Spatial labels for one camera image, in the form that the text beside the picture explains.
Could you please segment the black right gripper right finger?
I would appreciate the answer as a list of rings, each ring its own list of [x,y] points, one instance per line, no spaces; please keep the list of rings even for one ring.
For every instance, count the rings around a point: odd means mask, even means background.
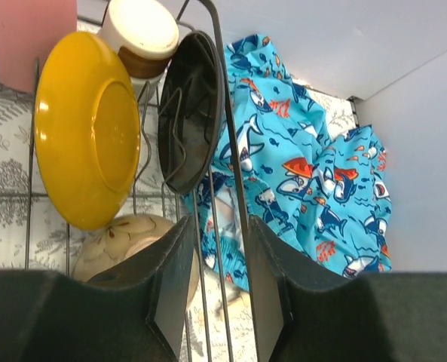
[[[257,216],[247,268],[260,361],[447,361],[447,273],[343,278]]]

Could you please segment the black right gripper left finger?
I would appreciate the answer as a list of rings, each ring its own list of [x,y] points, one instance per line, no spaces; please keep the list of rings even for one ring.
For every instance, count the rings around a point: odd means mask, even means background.
[[[184,216],[159,241],[82,283],[0,269],[0,361],[176,361],[194,250]]]

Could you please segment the beige ceramic bowl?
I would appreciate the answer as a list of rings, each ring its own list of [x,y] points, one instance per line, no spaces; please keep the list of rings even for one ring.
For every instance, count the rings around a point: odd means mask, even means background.
[[[87,283],[158,242],[175,223],[151,213],[126,214],[85,238],[72,278]]]

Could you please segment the black wire dish rack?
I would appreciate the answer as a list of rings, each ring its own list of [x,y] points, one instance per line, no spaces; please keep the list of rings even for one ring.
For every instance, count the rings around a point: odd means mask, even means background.
[[[225,71],[225,61],[223,58],[222,38],[219,32],[215,32],[213,35],[209,35],[215,43],[216,50],[219,55],[219,59],[223,68],[223,84],[224,84],[224,97],[223,97],[223,111],[222,115],[228,115],[230,110],[230,99],[228,95],[227,75]],[[29,184],[31,186],[41,185],[43,193],[47,196],[53,209],[55,209],[57,215],[70,227],[77,229],[87,234],[95,234],[100,229],[95,230],[82,230],[69,224],[62,218],[59,212],[56,210],[52,201],[49,199],[45,190],[44,184],[41,180],[41,175],[38,169],[38,162],[35,152],[35,125],[34,125],[34,111],[35,111],[35,99],[38,89],[38,83],[41,77],[43,67],[39,66],[39,60],[35,61],[34,71],[34,86],[31,93],[25,93],[22,91],[14,90],[12,88],[4,86],[0,82],[0,89],[6,87],[18,93],[28,94],[32,97],[30,106],[30,118],[29,118],[29,142],[28,150],[25,152],[27,164],[29,167]],[[145,132],[145,119],[139,117],[140,120],[140,152],[150,155],[152,152],[151,144],[148,140]],[[219,201],[216,199],[216,187],[218,185],[216,180],[216,163],[222,161],[224,168],[230,170],[236,177],[240,177],[240,160],[237,156],[237,136],[234,126],[225,127],[222,125],[220,131],[220,137],[216,146],[213,160],[211,161],[207,172],[199,184],[191,191],[190,194],[190,212],[188,215],[180,216],[179,220],[184,216],[191,216],[194,220],[194,250],[192,255],[191,274],[188,286],[187,300],[194,295],[195,292],[201,293],[201,301],[204,309],[201,312],[201,317],[204,319],[204,330],[206,333],[206,347],[207,347],[207,359],[210,361],[258,361],[256,351],[256,335],[254,330],[253,320],[248,320],[247,328],[245,331],[240,330],[240,320],[243,313],[250,307],[252,301],[251,295],[245,293],[239,300],[224,299],[222,302],[222,322],[218,322],[213,318],[208,311],[210,306],[209,300],[209,282],[204,272],[204,261],[202,254],[202,243],[209,237],[214,236],[218,243],[222,243],[222,208]],[[141,161],[139,159],[139,165],[136,171],[136,175],[133,181],[133,185],[130,189],[129,195],[126,201],[123,203],[122,208],[126,204],[132,204],[137,206],[140,202],[146,198],[153,198],[152,193],[147,195],[139,193],[137,185],[142,173],[148,167],[148,161]],[[188,360],[194,360],[196,348],[191,342],[191,322],[189,320],[190,309],[185,310],[185,320],[183,324],[182,332],[182,344],[181,349],[185,348],[187,351]]]

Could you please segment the yellow patterned plate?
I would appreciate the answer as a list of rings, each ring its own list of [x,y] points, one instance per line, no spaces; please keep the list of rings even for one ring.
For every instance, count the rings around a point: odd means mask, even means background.
[[[41,180],[74,227],[109,223],[126,201],[139,165],[140,120],[123,63],[97,35],[73,32],[51,51],[35,99]]]

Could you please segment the black bowl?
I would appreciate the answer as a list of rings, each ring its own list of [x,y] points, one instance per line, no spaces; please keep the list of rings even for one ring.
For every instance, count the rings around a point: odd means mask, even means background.
[[[158,107],[158,154],[167,187],[185,195],[203,179],[222,129],[223,68],[215,43],[196,30],[176,49]]]

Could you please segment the steel cup brown band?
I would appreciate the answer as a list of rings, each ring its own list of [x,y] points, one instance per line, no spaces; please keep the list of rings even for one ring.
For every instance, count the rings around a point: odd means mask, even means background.
[[[135,92],[148,82],[153,94],[177,49],[179,27],[158,1],[112,0],[98,36],[124,64]]]

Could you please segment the pink plastic cup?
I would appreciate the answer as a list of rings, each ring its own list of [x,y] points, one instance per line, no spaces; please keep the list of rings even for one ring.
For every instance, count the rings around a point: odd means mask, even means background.
[[[31,93],[35,61],[42,67],[57,42],[77,29],[77,2],[0,0],[0,82]]]

